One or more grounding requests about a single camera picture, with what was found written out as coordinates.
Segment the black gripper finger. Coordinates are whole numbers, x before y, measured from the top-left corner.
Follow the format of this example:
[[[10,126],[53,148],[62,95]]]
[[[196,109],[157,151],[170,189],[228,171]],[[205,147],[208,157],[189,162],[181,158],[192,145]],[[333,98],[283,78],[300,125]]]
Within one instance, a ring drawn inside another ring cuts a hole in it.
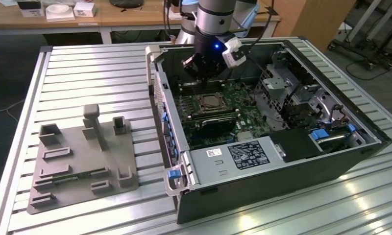
[[[188,75],[205,86],[205,56],[193,54],[182,61],[182,67]]]
[[[206,86],[208,80],[216,78],[226,69],[226,64],[214,60],[204,61],[204,85]]]

